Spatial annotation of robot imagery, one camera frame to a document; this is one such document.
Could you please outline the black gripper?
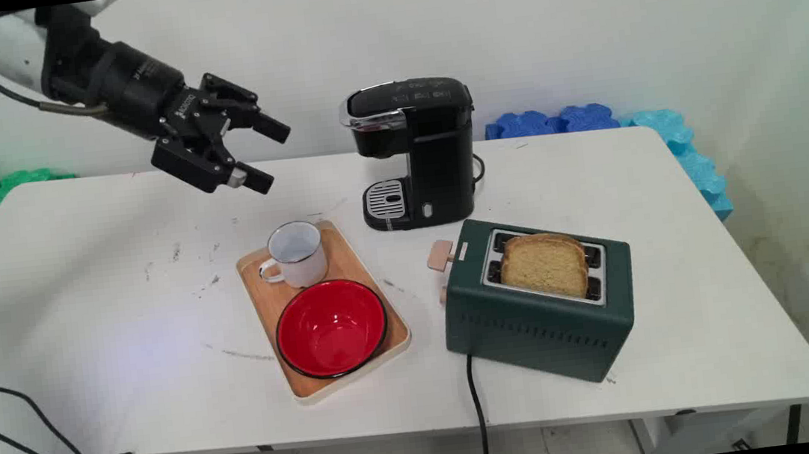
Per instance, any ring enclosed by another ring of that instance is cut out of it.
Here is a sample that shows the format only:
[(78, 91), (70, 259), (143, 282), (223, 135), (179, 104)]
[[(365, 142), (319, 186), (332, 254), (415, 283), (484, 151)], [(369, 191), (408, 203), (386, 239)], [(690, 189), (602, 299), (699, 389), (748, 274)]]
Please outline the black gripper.
[(181, 70), (123, 42), (87, 45), (84, 61), (89, 103), (106, 105), (104, 122), (151, 144), (155, 168), (208, 194), (222, 185), (271, 190), (272, 175), (238, 161), (221, 139), (199, 135), (188, 112), (201, 101), (228, 120), (222, 132), (252, 129), (285, 144), (290, 126), (262, 111), (255, 92), (213, 73), (190, 86)]

